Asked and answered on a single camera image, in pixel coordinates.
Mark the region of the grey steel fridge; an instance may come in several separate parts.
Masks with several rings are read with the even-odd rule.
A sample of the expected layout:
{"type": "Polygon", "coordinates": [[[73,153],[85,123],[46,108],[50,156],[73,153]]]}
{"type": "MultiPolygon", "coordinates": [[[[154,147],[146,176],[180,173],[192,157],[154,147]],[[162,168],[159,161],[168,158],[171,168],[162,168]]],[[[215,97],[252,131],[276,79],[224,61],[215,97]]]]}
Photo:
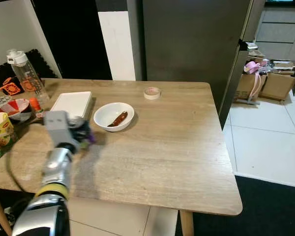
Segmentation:
{"type": "Polygon", "coordinates": [[[139,79],[205,82],[219,116],[237,51],[255,39],[266,0],[127,0],[139,79]]]}

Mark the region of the black rug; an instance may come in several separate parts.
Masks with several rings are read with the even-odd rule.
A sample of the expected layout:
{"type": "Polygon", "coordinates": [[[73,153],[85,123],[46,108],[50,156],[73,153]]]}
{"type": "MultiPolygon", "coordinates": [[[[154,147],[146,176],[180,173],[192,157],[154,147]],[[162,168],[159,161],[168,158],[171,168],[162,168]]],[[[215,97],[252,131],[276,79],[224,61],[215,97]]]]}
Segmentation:
{"type": "Polygon", "coordinates": [[[236,176],[237,216],[193,213],[194,236],[295,236],[295,187],[236,176]]]}

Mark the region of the pink plastic object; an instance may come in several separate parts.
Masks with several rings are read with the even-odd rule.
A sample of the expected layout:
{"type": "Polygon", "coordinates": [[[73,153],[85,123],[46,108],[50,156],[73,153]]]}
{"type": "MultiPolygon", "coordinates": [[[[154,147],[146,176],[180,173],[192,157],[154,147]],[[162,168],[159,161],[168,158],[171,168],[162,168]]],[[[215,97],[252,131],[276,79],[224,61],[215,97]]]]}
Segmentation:
{"type": "Polygon", "coordinates": [[[262,60],[261,62],[256,61],[249,61],[244,66],[244,72],[247,74],[255,76],[253,80],[253,86],[251,88],[251,92],[248,96],[248,103],[251,103],[251,101],[255,100],[256,97],[258,97],[258,94],[262,90],[262,87],[265,83],[264,75],[261,73],[263,72],[263,68],[267,65],[267,60],[262,60]]]}

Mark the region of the yellow cup noodle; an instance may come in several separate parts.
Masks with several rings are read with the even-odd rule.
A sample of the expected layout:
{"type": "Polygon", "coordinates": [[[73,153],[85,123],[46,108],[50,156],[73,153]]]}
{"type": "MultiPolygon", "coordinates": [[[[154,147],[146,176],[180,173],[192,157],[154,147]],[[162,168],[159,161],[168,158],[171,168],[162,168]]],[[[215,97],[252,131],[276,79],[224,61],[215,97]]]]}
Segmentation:
{"type": "Polygon", "coordinates": [[[0,148],[9,149],[18,139],[8,113],[0,112],[0,148]]]}

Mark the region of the black foam mat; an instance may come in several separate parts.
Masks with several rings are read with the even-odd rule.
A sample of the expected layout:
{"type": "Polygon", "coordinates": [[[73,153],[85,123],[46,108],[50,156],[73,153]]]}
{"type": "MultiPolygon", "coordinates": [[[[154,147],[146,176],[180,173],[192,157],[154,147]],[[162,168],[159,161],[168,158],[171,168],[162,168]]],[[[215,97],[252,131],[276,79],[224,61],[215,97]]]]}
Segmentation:
{"type": "MultiPolygon", "coordinates": [[[[59,78],[58,75],[51,70],[51,67],[44,60],[39,50],[32,49],[26,52],[26,56],[28,56],[29,61],[31,62],[35,71],[41,79],[59,78]]],[[[26,90],[24,90],[24,88],[22,88],[22,86],[20,85],[19,79],[15,75],[15,72],[13,72],[12,67],[9,65],[9,63],[5,62],[0,65],[0,91],[6,95],[13,96],[12,93],[8,93],[8,90],[4,90],[3,88],[4,85],[10,84],[13,84],[13,86],[10,86],[9,89],[12,88],[12,90],[14,90],[14,87],[19,89],[19,93],[17,94],[22,94],[26,92],[26,90]]]]}

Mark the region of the white rectangular box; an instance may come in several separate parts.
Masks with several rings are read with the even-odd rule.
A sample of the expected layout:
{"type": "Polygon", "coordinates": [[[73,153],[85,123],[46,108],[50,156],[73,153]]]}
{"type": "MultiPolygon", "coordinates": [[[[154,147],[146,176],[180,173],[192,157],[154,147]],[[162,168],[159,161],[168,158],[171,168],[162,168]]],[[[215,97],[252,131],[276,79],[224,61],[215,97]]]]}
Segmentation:
{"type": "Polygon", "coordinates": [[[60,93],[50,111],[65,111],[70,118],[87,119],[91,112],[91,100],[91,91],[60,93]]]}

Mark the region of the white round lid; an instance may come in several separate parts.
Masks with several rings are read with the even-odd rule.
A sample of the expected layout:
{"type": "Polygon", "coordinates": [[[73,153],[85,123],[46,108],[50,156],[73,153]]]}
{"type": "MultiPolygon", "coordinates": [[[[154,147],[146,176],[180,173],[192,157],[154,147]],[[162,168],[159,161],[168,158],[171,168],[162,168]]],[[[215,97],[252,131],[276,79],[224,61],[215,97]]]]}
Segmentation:
{"type": "Polygon", "coordinates": [[[13,100],[12,96],[5,96],[5,95],[0,96],[0,108],[12,100],[13,100]]]}

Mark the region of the brown cardboard box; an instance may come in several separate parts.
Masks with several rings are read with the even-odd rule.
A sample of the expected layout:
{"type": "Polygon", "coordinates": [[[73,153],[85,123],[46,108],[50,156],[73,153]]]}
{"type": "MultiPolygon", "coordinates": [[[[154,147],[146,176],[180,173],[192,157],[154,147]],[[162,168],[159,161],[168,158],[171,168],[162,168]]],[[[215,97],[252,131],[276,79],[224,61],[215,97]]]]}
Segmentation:
{"type": "Polygon", "coordinates": [[[283,101],[295,89],[295,76],[276,73],[243,72],[234,101],[255,102],[258,97],[283,101]]]}

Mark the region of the wooden table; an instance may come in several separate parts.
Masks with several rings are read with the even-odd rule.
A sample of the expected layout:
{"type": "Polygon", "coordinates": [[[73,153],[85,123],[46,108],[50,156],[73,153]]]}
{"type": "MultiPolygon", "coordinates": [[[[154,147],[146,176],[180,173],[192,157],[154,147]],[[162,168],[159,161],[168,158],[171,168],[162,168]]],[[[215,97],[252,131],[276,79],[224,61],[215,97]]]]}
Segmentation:
{"type": "Polygon", "coordinates": [[[89,121],[97,142],[73,157],[69,196],[235,216],[242,200],[212,90],[204,82],[47,79],[60,93],[92,92],[89,121]],[[148,100],[145,88],[161,89],[148,100]],[[98,108],[127,103],[130,125],[106,132],[93,121],[98,108]]]}

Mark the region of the small orange bottle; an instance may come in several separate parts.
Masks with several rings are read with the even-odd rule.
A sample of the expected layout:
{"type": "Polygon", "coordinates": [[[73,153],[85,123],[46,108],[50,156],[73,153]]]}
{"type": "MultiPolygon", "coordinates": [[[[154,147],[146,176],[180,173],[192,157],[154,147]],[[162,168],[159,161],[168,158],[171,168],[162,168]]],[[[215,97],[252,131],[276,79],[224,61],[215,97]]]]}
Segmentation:
{"type": "Polygon", "coordinates": [[[42,106],[40,105],[37,97],[31,97],[29,99],[29,104],[30,104],[32,113],[35,115],[35,117],[42,118],[44,110],[42,109],[42,106]]]}

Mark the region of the tape roll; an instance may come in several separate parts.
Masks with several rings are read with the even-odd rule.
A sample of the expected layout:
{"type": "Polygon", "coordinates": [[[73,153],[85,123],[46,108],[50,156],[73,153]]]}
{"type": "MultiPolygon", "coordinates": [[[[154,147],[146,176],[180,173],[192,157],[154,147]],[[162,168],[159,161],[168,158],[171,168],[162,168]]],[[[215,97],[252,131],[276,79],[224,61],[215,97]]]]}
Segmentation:
{"type": "Polygon", "coordinates": [[[148,100],[157,100],[161,97],[161,94],[162,94],[160,88],[153,87],[153,86],[145,88],[143,92],[144,92],[145,99],[148,99],[148,100]]]}

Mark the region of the brown sausage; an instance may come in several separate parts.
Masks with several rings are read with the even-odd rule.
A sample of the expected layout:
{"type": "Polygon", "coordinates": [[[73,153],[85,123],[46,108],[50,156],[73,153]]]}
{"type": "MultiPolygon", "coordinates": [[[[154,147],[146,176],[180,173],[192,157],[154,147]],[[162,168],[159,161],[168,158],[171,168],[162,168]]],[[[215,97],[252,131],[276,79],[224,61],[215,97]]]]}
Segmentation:
{"type": "Polygon", "coordinates": [[[116,117],[116,119],[114,119],[114,121],[112,121],[112,123],[110,123],[108,127],[120,127],[121,124],[127,119],[128,116],[129,116],[128,112],[120,113],[120,115],[116,117]]]}

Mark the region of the clear water bottle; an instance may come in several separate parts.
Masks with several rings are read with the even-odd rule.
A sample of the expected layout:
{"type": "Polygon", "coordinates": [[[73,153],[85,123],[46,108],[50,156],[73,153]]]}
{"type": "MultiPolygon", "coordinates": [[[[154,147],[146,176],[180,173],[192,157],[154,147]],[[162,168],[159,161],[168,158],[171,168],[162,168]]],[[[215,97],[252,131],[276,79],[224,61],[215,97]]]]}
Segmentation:
{"type": "Polygon", "coordinates": [[[26,53],[16,49],[9,49],[6,53],[7,63],[11,65],[24,91],[33,94],[40,106],[47,104],[50,97],[26,53]]]}

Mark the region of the grey fridge door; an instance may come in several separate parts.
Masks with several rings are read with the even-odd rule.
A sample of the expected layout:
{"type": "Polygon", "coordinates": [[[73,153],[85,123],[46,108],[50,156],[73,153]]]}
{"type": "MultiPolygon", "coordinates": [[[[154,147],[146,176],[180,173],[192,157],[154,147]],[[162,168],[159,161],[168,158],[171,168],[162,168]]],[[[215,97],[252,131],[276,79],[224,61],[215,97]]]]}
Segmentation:
{"type": "Polygon", "coordinates": [[[237,51],[234,59],[233,66],[229,72],[228,81],[226,83],[226,88],[222,102],[219,107],[219,120],[220,126],[223,129],[226,124],[226,119],[228,118],[229,110],[232,106],[233,101],[236,98],[236,90],[239,85],[240,75],[243,72],[244,65],[248,58],[248,48],[242,47],[237,51]]]}

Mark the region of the black kitchen counter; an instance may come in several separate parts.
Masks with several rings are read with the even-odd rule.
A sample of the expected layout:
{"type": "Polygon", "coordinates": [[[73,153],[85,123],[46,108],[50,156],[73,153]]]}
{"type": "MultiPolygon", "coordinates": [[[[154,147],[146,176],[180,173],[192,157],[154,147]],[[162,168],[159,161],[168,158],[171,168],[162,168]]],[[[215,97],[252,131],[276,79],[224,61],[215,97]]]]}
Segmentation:
{"type": "Polygon", "coordinates": [[[265,0],[264,7],[295,7],[295,0],[265,0]]]}

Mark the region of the orange black device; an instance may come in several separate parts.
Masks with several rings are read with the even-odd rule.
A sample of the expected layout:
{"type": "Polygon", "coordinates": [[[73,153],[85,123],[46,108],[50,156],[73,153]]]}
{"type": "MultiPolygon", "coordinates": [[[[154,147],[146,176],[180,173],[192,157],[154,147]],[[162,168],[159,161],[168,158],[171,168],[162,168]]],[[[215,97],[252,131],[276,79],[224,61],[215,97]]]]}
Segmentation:
{"type": "Polygon", "coordinates": [[[0,90],[7,96],[15,96],[22,93],[36,92],[37,88],[29,80],[20,80],[16,76],[4,80],[0,90]]]}

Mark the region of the red white bowl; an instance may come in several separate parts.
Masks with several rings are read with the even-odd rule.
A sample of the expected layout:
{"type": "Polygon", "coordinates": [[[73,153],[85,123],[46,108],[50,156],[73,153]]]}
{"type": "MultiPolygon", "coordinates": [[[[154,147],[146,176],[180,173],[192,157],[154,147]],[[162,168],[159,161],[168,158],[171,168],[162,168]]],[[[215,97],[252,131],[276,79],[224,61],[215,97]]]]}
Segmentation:
{"type": "Polygon", "coordinates": [[[15,99],[0,107],[0,113],[7,113],[13,123],[22,123],[31,118],[32,110],[28,99],[15,99]]]}

